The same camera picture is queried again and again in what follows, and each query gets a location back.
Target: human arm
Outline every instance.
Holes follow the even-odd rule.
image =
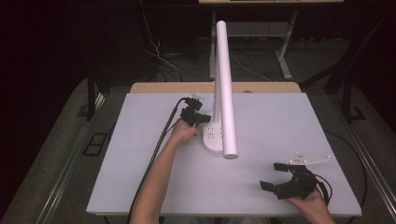
[[[312,224],[335,224],[329,209],[318,189],[305,199],[288,198],[286,202],[293,204]]]
[[[136,198],[131,224],[158,223],[177,149],[199,131],[201,127],[189,127],[182,119],[175,124],[171,136],[153,163]]]

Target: cable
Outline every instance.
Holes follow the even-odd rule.
[[[177,74],[177,76],[178,76],[178,80],[177,80],[177,81],[178,81],[178,82],[183,81],[183,78],[182,78],[182,76],[178,73],[176,67],[175,67],[174,65],[172,65],[171,63],[169,63],[168,61],[166,61],[165,59],[163,59],[163,58],[160,56],[160,50],[159,50],[160,44],[161,44],[161,43],[160,43],[160,40],[159,40],[157,37],[154,37],[154,38],[158,41],[158,46],[155,45],[155,44],[153,43],[153,41],[152,41],[152,40],[153,40],[153,35],[152,35],[152,33],[151,33],[150,29],[149,29],[149,23],[148,23],[148,20],[147,20],[147,18],[146,18],[146,14],[145,14],[144,12],[142,12],[142,15],[143,15],[144,22],[145,22],[145,24],[146,24],[146,28],[147,28],[147,30],[148,30],[149,42],[150,42],[150,44],[155,48],[155,51],[156,51],[156,54],[151,53],[151,52],[149,52],[149,51],[148,51],[148,53],[151,54],[151,55],[153,55],[153,56],[155,56],[155,57],[157,57],[159,60],[161,60],[161,61],[163,61],[163,62],[168,63],[169,65],[171,65],[171,66],[175,69],[175,72],[176,72],[176,74]]]
[[[245,70],[247,70],[249,73],[251,73],[251,74],[253,74],[253,75],[256,75],[256,76],[259,76],[259,77],[262,77],[262,78],[266,79],[267,81],[272,82],[272,80],[269,79],[268,77],[264,77],[264,76],[262,76],[262,75],[260,75],[260,74],[257,74],[257,73],[255,73],[255,72],[252,72],[252,71],[248,70],[244,65],[242,65],[242,64],[235,58],[235,56],[233,56],[233,54],[231,54],[231,52],[230,52],[230,55],[239,63],[239,65],[241,65],[241,67],[243,67],[243,68],[244,68]]]
[[[323,176],[321,176],[321,175],[315,175],[315,176],[317,176],[320,179],[322,179],[329,186],[329,188],[330,188],[329,201],[330,201],[330,199],[332,198],[332,185],[330,185],[329,181],[327,181],[325,178],[323,178]]]
[[[368,183],[367,183],[367,171],[366,168],[364,167],[363,162],[361,161],[361,157],[359,156],[359,153],[356,151],[356,149],[343,137],[339,136],[336,133],[332,133],[330,131],[327,130],[323,130],[325,133],[329,133],[332,136],[337,137],[338,139],[340,139],[341,141],[345,142],[350,148],[352,148],[352,151],[355,153],[356,157],[358,158],[358,161],[361,165],[361,169],[363,171],[363,178],[364,178],[364,190],[363,190],[363,196],[361,198],[361,201],[359,202],[359,205],[361,206],[361,208],[363,208],[364,204],[366,203],[366,199],[367,199],[367,191],[368,191]],[[350,224],[355,220],[356,217],[352,217],[349,219],[349,221],[346,224]]]
[[[173,120],[173,118],[174,118],[174,116],[175,116],[175,114],[177,112],[178,105],[185,99],[187,99],[187,98],[183,97],[176,103],[174,109],[172,110],[171,115],[169,116],[168,121],[165,124],[165,127],[163,128],[163,132],[161,133],[161,136],[160,136],[160,139],[158,140],[157,146],[155,147],[154,152],[152,153],[152,156],[151,156],[151,159],[150,159],[150,161],[148,163],[148,167],[146,169],[146,172],[143,175],[142,180],[140,181],[139,187],[136,190],[136,194],[134,195],[134,200],[132,201],[131,208],[129,210],[127,223],[129,223],[131,221],[131,214],[132,214],[132,209],[134,208],[134,203],[135,203],[135,201],[137,199],[137,196],[139,195],[139,192],[140,192],[140,190],[141,190],[141,188],[143,186],[143,183],[146,180],[147,175],[149,174],[149,170],[151,169],[152,164],[154,163],[155,159],[157,158],[157,154],[158,154],[160,146],[161,146],[161,144],[163,142],[163,139],[165,138],[166,134],[169,131],[168,130],[169,125],[170,125],[171,121]]]

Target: white cylinder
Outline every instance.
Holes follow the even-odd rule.
[[[227,28],[224,21],[217,23],[218,64],[221,95],[221,124],[224,159],[238,158],[236,146],[235,118],[233,115],[233,85],[231,80],[230,57],[228,52]]]

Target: hand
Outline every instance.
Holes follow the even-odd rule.
[[[318,188],[305,199],[294,197],[285,201],[296,206],[312,224],[335,223]]]
[[[172,134],[170,136],[170,139],[176,141],[176,143],[179,145],[181,143],[185,143],[189,141],[193,136],[198,134],[202,130],[202,127],[196,126],[196,127],[190,127],[186,121],[183,119],[179,119],[177,123],[173,127]]]

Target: white table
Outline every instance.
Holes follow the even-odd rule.
[[[174,93],[158,93],[161,86],[157,85],[159,88],[153,89],[157,93],[127,95],[87,207],[88,213],[128,214],[163,126],[181,97],[194,94],[203,99],[201,112],[213,109],[212,93],[200,93],[196,86],[191,92],[178,92],[189,85],[195,86],[166,84],[167,88],[173,87],[169,90]],[[212,83],[199,85],[203,91],[211,91],[213,87]],[[295,92],[236,93],[239,158],[228,161],[210,154],[205,150],[201,135],[191,139],[177,152],[162,215],[299,216],[292,205],[278,200],[271,192],[262,191],[259,183],[260,180],[275,184],[289,181],[291,173],[275,171],[273,163],[287,163],[293,153],[299,151],[331,156],[330,161],[307,168],[331,183],[333,197],[329,208],[334,216],[360,216],[359,204],[311,104],[304,93],[298,92],[298,86],[279,83],[280,88],[276,88],[277,83],[262,83],[258,89],[254,86],[246,89],[241,88],[244,83],[233,85],[237,91],[282,91],[283,85],[285,91]],[[137,87],[136,92],[142,89],[145,88]]]

